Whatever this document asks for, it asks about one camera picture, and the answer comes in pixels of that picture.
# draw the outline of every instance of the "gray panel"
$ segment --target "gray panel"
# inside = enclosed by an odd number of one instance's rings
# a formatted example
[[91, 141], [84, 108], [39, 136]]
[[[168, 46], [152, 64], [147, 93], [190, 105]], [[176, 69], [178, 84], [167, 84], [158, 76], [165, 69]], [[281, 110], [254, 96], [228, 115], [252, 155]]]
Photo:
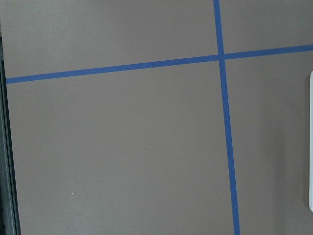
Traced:
[[242, 235], [310, 235], [313, 52], [227, 61]]
[[221, 1], [225, 52], [313, 44], [313, 1]]
[[8, 96], [23, 235], [233, 233], [217, 62]]
[[7, 77], [217, 53], [212, 1], [2, 1]]

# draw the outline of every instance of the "black frame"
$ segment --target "black frame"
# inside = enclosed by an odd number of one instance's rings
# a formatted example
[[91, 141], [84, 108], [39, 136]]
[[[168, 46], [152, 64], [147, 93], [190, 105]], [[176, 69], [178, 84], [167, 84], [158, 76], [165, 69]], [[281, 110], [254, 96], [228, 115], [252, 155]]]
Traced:
[[11, 130], [6, 92], [6, 80], [0, 38], [0, 199], [1, 219], [0, 235], [20, 235], [20, 221], [16, 194]]

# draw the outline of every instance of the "blue tape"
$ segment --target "blue tape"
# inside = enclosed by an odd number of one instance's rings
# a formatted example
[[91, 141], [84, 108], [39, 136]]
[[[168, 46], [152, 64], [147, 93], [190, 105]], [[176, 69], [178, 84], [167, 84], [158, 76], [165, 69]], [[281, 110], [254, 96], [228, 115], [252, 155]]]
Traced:
[[256, 57], [256, 56], [265, 56], [265, 55], [277, 55], [277, 54], [286, 54], [286, 53], [295, 53], [303, 51], [312, 51], [313, 45], [297, 46], [297, 47], [281, 47], [274, 49], [265, 49], [265, 50], [252, 50], [244, 52], [235, 52], [225, 54], [225, 60], [229, 59], [239, 59], [247, 57]]
[[90, 74], [98, 74], [98, 73], [141, 70], [141, 69], [148, 69], [148, 68], [194, 64], [194, 63], [217, 61], [217, 60], [218, 60], [217, 55], [208, 55], [208, 56], [199, 56], [199, 57], [191, 57], [191, 58], [183, 58], [183, 59], [146, 62], [146, 63], [139, 63], [139, 64], [131, 64], [131, 65], [119, 65], [119, 66], [110, 66], [110, 67], [102, 67], [102, 68], [94, 68], [94, 69], [73, 70], [73, 71], [65, 71], [65, 72], [53, 72], [53, 73], [45, 73], [45, 74], [38, 74], [38, 75], [13, 77], [13, 78], [7, 78], [6, 83], [10, 84], [10, 83], [29, 82], [29, 81], [37, 81], [37, 80], [45, 80], [45, 79], [53, 79], [53, 78], [61, 78], [61, 77], [73, 77], [73, 76], [90, 75]]
[[231, 196], [231, 205], [232, 205], [232, 213], [233, 213], [233, 226], [234, 226], [234, 234], [240, 235], [236, 174], [235, 174], [235, 164], [234, 164], [233, 143], [232, 143], [232, 137], [231, 137], [231, 125], [230, 125], [229, 101], [228, 101], [228, 91], [227, 91], [227, 76], [226, 76], [226, 67], [225, 67], [221, 10], [220, 10], [219, 0], [214, 0], [213, 3], [214, 3], [217, 48], [218, 48], [218, 53], [219, 53], [219, 64], [220, 64], [222, 102], [223, 102], [223, 112], [224, 112], [226, 148], [227, 148], [227, 157], [228, 157], [230, 196]]

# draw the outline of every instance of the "white object edge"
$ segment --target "white object edge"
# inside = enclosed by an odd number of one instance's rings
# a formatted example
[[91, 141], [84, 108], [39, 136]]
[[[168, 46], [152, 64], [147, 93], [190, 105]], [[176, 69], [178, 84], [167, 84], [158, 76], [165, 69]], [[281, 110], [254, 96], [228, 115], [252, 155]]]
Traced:
[[310, 186], [309, 206], [313, 211], [313, 72], [310, 75]]

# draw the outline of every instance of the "gray floor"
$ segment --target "gray floor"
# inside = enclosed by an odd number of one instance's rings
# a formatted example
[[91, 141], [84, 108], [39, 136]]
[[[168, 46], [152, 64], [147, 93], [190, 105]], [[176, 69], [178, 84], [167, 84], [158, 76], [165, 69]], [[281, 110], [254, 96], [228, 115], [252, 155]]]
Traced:
[[[313, 44], [309, 1], [220, 4], [225, 53]], [[8, 78], [218, 53], [213, 1], [0, 6]], [[243, 235], [312, 234], [312, 61], [226, 60]], [[8, 84], [8, 98], [22, 235], [234, 234], [218, 61]]]

